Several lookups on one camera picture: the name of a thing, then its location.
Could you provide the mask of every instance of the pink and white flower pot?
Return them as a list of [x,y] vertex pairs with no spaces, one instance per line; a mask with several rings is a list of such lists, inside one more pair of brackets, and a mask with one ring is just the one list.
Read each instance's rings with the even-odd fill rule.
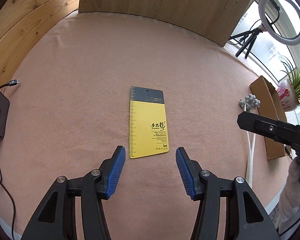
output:
[[289,79],[279,84],[277,92],[285,112],[293,111],[298,107],[299,101]]

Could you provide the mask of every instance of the screw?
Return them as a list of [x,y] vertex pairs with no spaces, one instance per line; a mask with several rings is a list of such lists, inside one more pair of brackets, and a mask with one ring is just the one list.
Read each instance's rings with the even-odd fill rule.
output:
[[237,177],[235,179],[238,183],[244,183],[244,178],[243,177]]
[[208,176],[210,176],[210,171],[202,170],[201,175],[204,176],[204,177],[208,177]]
[[100,171],[97,170],[97,169],[91,171],[91,175],[92,175],[92,176],[98,176],[99,174],[100,174]]
[[60,177],[57,178],[57,182],[59,182],[59,183],[62,183],[62,182],[64,182],[65,180],[66,180],[66,177],[65,177],[65,176],[60,176]]

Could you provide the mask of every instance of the ruler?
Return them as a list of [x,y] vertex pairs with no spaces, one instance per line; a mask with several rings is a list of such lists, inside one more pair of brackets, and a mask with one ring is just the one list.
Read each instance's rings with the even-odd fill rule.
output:
[[139,158],[169,151],[166,111],[161,90],[131,87],[129,156]]

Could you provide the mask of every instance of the cardboard box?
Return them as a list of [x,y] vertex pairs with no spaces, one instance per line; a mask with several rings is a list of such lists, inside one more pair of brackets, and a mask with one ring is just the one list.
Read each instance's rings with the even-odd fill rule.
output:
[[[260,100],[260,107],[258,108],[260,115],[274,120],[287,122],[279,95],[268,80],[263,76],[260,76],[250,84],[250,89],[252,94]],[[282,143],[275,142],[269,138],[265,138],[265,141],[268,160],[287,156]]]

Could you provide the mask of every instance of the green plant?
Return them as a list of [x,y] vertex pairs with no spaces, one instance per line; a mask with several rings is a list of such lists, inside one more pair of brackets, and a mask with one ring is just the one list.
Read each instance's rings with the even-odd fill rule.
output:
[[289,78],[289,81],[291,85],[293,86],[293,89],[297,95],[297,98],[300,102],[300,68],[293,68],[290,60],[288,60],[286,57],[281,57],[281,62],[284,65],[284,68],[286,71],[281,70],[285,72]]

